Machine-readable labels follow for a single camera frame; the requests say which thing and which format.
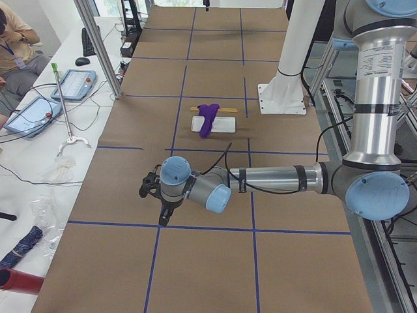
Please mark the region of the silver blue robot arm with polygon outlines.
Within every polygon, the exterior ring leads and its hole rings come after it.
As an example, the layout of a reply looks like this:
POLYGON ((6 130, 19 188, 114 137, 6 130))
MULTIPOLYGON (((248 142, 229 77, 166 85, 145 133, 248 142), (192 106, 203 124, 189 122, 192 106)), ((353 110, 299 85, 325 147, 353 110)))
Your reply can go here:
POLYGON ((386 220, 402 212, 409 188, 401 178, 394 144, 401 106, 405 43, 416 33, 415 1, 338 1, 333 38, 358 48, 356 91, 349 152, 340 162, 312 166, 191 169, 172 156, 154 169, 152 187, 162 202, 166 226, 184 200, 221 213, 232 191, 294 194, 313 190, 342 200, 350 212, 386 220))

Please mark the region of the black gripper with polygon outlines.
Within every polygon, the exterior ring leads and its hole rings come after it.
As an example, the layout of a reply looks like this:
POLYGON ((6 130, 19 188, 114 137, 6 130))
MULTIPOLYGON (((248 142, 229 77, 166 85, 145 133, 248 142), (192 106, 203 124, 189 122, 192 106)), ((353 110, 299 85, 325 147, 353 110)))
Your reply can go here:
POLYGON ((183 200, 184 198, 182 195, 168 196, 163 192, 160 192, 160 201, 162 203, 162 208, 158 219, 158 224, 160 226, 168 225, 174 210, 182 205, 183 200))

